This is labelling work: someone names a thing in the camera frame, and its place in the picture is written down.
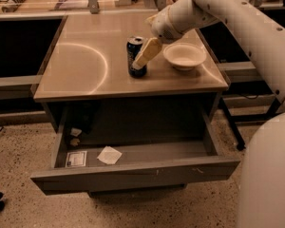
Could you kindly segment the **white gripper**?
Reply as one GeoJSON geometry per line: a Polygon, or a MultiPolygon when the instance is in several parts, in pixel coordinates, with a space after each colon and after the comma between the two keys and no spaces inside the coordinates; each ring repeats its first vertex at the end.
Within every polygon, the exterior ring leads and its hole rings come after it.
{"type": "Polygon", "coordinates": [[[162,44],[171,44],[183,36],[181,18],[182,10],[170,5],[145,20],[155,37],[148,39],[142,45],[132,63],[134,69],[142,69],[155,58],[162,51],[162,44]]]}

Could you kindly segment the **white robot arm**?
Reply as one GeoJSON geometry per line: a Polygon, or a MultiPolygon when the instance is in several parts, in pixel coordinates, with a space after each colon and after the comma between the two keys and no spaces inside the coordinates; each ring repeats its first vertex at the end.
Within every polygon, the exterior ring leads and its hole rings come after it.
{"type": "Polygon", "coordinates": [[[236,228],[285,228],[285,28],[248,0],[178,0],[148,18],[156,38],[142,47],[133,66],[143,67],[163,44],[217,20],[229,29],[284,109],[247,145],[236,228]]]}

